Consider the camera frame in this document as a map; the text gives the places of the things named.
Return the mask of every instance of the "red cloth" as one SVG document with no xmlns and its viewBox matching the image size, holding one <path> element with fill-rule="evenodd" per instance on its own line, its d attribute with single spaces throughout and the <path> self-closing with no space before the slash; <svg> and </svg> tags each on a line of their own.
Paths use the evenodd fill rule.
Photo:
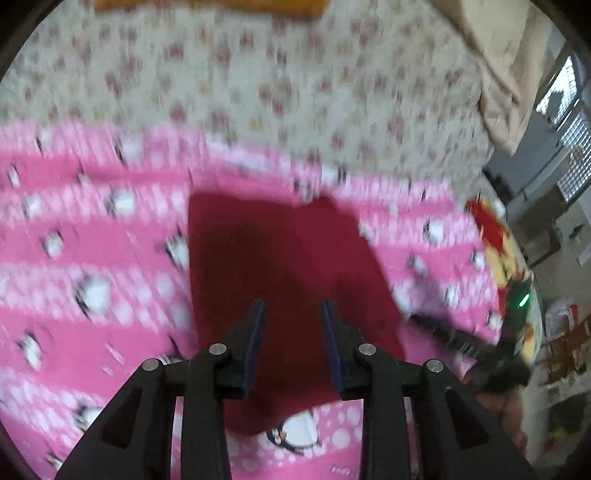
<svg viewBox="0 0 591 480">
<path fill-rule="evenodd" d="M 466 210 L 472 214 L 478 228 L 482 228 L 483 240 L 487 241 L 496 251 L 505 253 L 503 241 L 508 234 L 507 229 L 499 223 L 489 207 L 483 206 L 478 200 L 469 200 L 466 203 Z"/>
<path fill-rule="evenodd" d="M 256 434 L 299 411 L 337 400 L 330 384 L 320 303 L 337 301 L 366 341 L 394 358 L 400 313 L 355 218 L 328 199 L 293 208 L 195 194 L 189 204 L 194 316 L 202 348 L 267 304 L 251 396 L 225 405 L 226 427 Z"/>
</svg>

